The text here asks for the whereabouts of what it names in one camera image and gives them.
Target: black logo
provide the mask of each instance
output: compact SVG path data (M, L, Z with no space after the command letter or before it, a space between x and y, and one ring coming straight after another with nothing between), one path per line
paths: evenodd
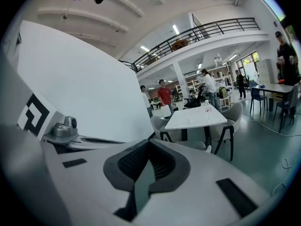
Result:
M39 118L39 121L37 122L36 126L32 124L32 121L35 117L35 115L30 111L29 107L33 104L38 111L41 113L41 116ZM47 116L49 115L49 110L38 100L38 98L32 94L30 99L27 102L28 110L26 112L26 116L28 118L24 130L32 132L35 136L38 136Z

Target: red shirt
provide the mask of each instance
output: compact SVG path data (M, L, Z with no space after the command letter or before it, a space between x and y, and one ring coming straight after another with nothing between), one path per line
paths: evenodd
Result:
M171 91L169 88L160 88L158 89L158 97L161 97L162 101L166 105L171 104Z

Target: man in red shirt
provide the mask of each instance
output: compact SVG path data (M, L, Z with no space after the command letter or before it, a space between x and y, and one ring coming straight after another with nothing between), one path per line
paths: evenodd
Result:
M174 110L171 107L171 103L173 102L173 96L171 94L171 91L169 88L165 87L165 82L164 80L159 80L159 85L161 86L160 89L158 89L158 97L161 101L162 106L168 105L171 115L173 115Z

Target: railing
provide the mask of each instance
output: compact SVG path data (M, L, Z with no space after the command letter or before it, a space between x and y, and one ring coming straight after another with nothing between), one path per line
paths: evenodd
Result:
M203 24L165 40L133 63L123 63L128 63L137 73L162 57L195 42L226 33L249 31L254 29L260 30L253 17L226 19Z

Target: backpack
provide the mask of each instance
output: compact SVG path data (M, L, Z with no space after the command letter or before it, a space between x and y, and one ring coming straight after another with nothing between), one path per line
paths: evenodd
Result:
M228 93L225 87L219 87L220 99L227 98Z

